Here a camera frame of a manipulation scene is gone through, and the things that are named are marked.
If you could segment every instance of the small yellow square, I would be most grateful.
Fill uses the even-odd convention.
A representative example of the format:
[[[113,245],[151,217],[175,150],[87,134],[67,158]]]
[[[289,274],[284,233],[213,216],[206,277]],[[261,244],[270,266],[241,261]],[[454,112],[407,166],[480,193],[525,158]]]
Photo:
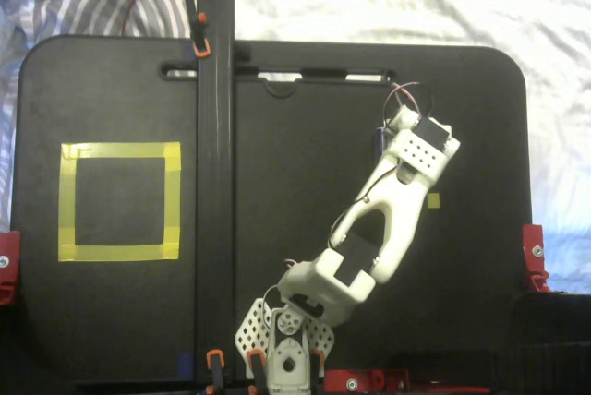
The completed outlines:
[[[440,194],[432,193],[427,194],[427,209],[439,209],[440,208]]]

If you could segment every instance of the black clamp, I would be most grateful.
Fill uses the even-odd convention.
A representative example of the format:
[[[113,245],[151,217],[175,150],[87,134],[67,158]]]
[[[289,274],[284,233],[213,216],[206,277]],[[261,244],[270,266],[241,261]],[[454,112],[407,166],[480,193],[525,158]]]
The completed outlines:
[[[223,352],[217,349],[207,352],[207,368],[211,371],[211,384],[206,388],[207,395],[224,395],[223,368],[225,361]]]
[[[319,395],[320,371],[324,368],[324,352],[310,350],[310,390],[311,395]]]
[[[193,40],[193,49],[197,58],[204,58],[211,54],[210,42],[205,37],[207,16],[203,12],[197,12],[195,0],[185,0],[187,7],[188,26]]]
[[[248,352],[248,365],[255,378],[255,385],[248,387],[248,395],[268,395],[267,377],[265,375],[265,352],[261,349],[253,349]]]

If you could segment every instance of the striped fabric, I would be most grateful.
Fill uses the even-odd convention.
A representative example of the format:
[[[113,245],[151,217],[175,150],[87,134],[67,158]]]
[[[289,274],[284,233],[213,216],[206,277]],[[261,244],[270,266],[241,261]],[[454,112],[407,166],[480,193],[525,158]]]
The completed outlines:
[[[0,229],[9,225],[18,70],[36,43],[58,34],[119,35],[130,0],[0,0]],[[185,0],[137,0],[127,36],[188,37]]]

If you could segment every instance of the hole pattern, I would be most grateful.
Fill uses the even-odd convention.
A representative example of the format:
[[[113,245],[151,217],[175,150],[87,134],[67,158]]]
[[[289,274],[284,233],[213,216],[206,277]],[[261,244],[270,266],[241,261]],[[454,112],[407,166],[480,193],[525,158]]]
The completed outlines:
[[[271,323],[271,309],[267,305],[264,308],[264,318]],[[261,349],[267,353],[271,332],[262,319],[262,299],[259,298],[250,307],[235,336],[236,349],[245,361],[247,353],[252,349]],[[302,329],[306,330],[310,349],[320,350],[324,352],[325,357],[328,356],[334,345],[334,335],[331,328],[318,321],[307,320],[302,324]],[[253,378],[252,371],[248,367],[247,378]]]
[[[421,148],[419,142],[415,142],[412,139],[408,140],[408,143],[404,148],[404,153],[410,155],[414,162],[425,163],[428,169],[430,169],[433,162],[437,160],[437,154],[433,154],[428,148]]]

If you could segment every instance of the black lap desk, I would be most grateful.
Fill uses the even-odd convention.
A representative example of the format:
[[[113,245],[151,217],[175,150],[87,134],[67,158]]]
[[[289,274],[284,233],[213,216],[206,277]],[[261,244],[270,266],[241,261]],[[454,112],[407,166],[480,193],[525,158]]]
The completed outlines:
[[[523,292],[522,224],[531,222],[517,65],[475,47],[239,44],[249,60],[235,69],[235,311],[224,314],[232,335],[281,278],[284,258],[310,260],[326,246],[373,169],[389,88],[344,75],[392,71],[430,86],[434,116],[462,146],[433,189],[440,209],[425,206],[394,277],[336,330],[327,366],[385,368],[397,353],[505,345]],[[161,77],[171,61],[190,66],[190,42],[66,37],[40,44],[22,68],[12,212],[23,233],[20,334],[71,380],[192,381],[194,353],[207,352],[194,347],[195,319],[208,315],[195,300],[196,87]],[[259,70],[304,77],[269,85]],[[420,101],[425,110],[428,97]],[[164,141],[181,143],[180,258],[58,262],[61,143]],[[77,184],[90,202],[76,204],[81,243],[162,238],[162,165],[93,162]],[[242,379],[239,354],[224,352]]]

